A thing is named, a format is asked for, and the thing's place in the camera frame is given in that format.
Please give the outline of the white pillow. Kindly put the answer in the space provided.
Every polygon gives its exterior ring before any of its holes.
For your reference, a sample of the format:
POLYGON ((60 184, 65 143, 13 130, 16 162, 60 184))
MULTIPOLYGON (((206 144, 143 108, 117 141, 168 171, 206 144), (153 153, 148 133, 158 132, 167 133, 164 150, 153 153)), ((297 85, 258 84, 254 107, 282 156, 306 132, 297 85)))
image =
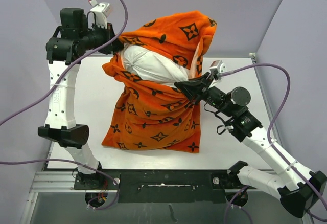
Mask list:
POLYGON ((125 44, 119 52, 125 70, 138 75, 143 80, 153 81, 173 87, 174 83, 188 81, 196 76, 196 57, 190 69, 182 67, 163 55, 141 46, 125 44))

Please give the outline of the orange patterned pillowcase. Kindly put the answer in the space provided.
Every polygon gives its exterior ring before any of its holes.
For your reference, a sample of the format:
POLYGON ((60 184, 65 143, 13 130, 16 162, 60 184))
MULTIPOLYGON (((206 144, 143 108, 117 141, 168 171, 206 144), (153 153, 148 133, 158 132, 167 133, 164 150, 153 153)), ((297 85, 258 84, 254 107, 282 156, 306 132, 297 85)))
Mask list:
MULTIPOLYGON (((197 78, 202 74, 203 56, 209 50, 216 26, 213 19, 199 11, 177 13, 124 32, 119 41, 123 46, 131 44, 157 52, 187 69, 195 56, 197 78)), ((119 52, 103 65, 103 70, 124 84, 103 146, 135 151, 200 151, 199 105, 191 104, 175 86, 143 80, 125 70, 119 52)))

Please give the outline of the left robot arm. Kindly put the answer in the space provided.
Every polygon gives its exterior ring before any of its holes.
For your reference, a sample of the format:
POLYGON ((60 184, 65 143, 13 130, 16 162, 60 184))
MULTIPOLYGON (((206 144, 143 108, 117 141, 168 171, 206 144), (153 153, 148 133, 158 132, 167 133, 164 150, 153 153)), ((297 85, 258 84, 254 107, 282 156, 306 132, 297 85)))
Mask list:
POLYGON ((49 109, 38 135, 58 143, 79 163, 77 180, 97 189, 104 183, 99 172, 100 162, 94 157, 87 141, 89 127, 77 124, 74 114, 75 85, 80 68, 75 60, 89 50, 114 39, 112 24, 107 22, 110 4, 100 3, 91 8, 94 21, 88 23, 88 14, 81 8, 60 10, 61 25, 46 44, 46 59, 50 71, 49 109))

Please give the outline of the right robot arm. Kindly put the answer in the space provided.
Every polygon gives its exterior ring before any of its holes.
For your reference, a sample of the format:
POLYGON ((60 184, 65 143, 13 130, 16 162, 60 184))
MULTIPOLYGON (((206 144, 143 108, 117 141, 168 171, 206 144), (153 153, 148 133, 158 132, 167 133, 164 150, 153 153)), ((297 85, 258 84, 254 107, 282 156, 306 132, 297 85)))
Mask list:
POLYGON ((318 201, 318 194, 324 192, 326 175, 321 171, 313 172, 301 164, 279 143, 273 141, 261 122, 248 110, 251 96, 247 89, 236 87, 224 93, 211 85, 214 74, 176 82, 174 85, 193 104, 204 101, 227 116, 224 128, 239 142, 253 150, 273 170, 265 173, 238 161, 230 167, 228 183, 235 188, 241 185, 254 187, 275 198, 293 216, 302 218, 318 201))

